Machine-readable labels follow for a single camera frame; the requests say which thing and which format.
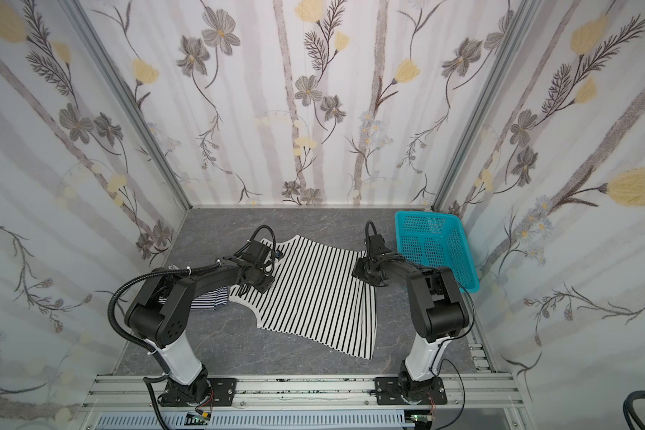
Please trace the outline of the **blue white striped tank top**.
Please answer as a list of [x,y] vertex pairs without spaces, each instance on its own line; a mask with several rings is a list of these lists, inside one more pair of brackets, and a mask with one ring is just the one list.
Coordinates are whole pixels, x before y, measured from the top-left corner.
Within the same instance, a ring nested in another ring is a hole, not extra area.
[[191,309],[214,311],[229,302],[229,286],[226,281],[219,279],[223,274],[224,270],[215,269],[186,275],[165,275],[161,277],[159,291],[156,293],[158,301],[163,305],[166,304],[174,286],[184,278],[188,278],[189,284],[195,286],[195,297]]

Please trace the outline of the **black white striped tank top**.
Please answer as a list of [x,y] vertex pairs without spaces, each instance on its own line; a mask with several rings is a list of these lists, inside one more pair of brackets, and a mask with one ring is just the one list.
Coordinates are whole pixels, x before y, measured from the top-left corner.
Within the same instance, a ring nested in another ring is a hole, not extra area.
[[369,360],[377,335],[376,289],[352,275],[364,251],[324,245],[302,236],[279,243],[274,282],[229,299],[249,308],[257,327],[312,340]]

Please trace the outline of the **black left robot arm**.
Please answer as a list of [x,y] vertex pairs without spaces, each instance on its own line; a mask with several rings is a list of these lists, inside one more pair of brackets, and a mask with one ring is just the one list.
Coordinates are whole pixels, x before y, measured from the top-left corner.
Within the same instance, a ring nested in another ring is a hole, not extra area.
[[282,258],[276,245],[272,228],[261,225],[243,247],[216,263],[195,269],[158,268],[113,293],[107,306],[109,325],[161,366],[161,376],[143,379],[154,408],[200,407],[215,401],[207,369],[186,338],[193,302],[221,288],[235,287],[239,296],[266,292]]

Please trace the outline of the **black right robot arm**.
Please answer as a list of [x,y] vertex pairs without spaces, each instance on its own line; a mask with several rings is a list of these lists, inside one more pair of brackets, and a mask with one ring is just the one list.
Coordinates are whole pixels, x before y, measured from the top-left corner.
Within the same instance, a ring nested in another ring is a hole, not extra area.
[[453,271],[412,263],[385,245],[374,222],[365,225],[365,255],[358,258],[354,278],[375,288],[398,283],[406,288],[416,337],[396,378],[376,378],[377,403],[444,405],[439,361],[446,347],[471,328],[469,302]]

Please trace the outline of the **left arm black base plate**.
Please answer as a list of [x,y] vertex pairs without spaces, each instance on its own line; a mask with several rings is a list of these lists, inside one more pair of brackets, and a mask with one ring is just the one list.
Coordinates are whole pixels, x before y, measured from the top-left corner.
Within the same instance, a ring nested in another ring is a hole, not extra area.
[[191,385],[169,380],[159,396],[163,407],[230,407],[236,393],[236,378],[198,379]]

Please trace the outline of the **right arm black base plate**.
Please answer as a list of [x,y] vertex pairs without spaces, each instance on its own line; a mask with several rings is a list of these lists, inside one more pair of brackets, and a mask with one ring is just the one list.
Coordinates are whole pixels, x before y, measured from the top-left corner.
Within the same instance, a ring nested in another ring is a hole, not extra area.
[[447,403],[443,380],[438,377],[416,382],[404,374],[378,376],[374,378],[374,394],[379,406],[442,406]]

